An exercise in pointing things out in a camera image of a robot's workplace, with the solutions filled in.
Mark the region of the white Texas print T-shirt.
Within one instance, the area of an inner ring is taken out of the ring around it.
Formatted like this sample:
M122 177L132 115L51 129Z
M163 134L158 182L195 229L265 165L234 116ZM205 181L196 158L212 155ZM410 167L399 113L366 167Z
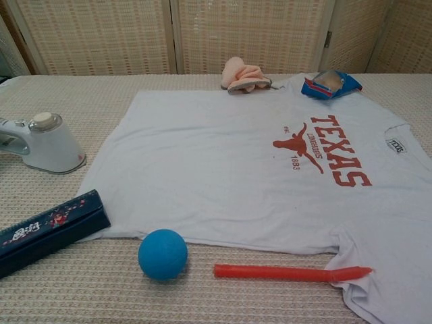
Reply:
M80 192L99 192L102 237L169 228L193 243L334 253L330 269L372 324L432 324L432 159L410 125L359 92L143 91Z

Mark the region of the beige woven tablecloth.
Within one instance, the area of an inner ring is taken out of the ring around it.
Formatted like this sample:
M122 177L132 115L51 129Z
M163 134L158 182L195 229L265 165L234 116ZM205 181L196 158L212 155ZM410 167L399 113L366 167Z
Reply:
M61 114L92 161L139 90L219 90L218 75L20 76L0 85L0 118ZM68 246L0 279L0 324L367 324L325 283L222 280L216 263L322 268L328 254L189 245L175 281L146 278L137 240Z

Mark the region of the blue rubber ball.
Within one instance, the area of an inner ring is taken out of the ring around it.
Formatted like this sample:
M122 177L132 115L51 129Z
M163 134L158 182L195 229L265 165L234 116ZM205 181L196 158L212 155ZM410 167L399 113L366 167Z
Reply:
M185 268L187 260L185 240L170 229L149 233L138 249L138 263L142 272L158 281L175 279Z

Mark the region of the peach folded towel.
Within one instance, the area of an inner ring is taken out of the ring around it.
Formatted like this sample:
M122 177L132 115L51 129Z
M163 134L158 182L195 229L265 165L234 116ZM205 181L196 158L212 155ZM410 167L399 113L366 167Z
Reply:
M256 88L269 88L271 85L271 79L264 75L259 66L245 64L240 57L226 61L221 75L221 88L229 94L239 90L250 93Z

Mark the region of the red candle stick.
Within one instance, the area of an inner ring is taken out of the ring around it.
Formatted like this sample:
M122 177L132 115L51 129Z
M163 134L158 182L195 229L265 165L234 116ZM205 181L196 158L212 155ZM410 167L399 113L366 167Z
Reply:
M223 264L215 264L213 267L213 274L215 277L242 279L284 279L318 282L360 279L370 274L372 271L373 270L370 267L359 266L334 270Z

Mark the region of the dark blue pencil box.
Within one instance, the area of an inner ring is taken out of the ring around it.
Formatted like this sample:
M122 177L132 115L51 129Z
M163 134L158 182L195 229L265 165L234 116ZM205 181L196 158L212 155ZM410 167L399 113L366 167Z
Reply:
M96 190L0 230L0 279L110 227Z

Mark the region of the white steam iron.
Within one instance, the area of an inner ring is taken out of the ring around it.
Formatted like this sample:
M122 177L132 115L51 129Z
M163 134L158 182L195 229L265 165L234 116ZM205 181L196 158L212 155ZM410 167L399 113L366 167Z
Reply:
M0 151L49 173L70 173L86 163L86 154L62 116L42 112L30 121L0 118Z

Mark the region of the woven wooden folding screen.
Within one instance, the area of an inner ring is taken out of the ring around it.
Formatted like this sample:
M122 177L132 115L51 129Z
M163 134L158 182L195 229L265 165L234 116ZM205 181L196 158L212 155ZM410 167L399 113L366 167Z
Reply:
M432 0L0 0L19 75L432 74Z

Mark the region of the blue snack packet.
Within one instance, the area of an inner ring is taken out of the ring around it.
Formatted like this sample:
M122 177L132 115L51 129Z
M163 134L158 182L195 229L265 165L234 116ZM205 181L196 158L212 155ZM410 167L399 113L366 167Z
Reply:
M314 78L305 77L301 93L312 98L329 100L361 90L362 85L351 75L327 70L318 73Z

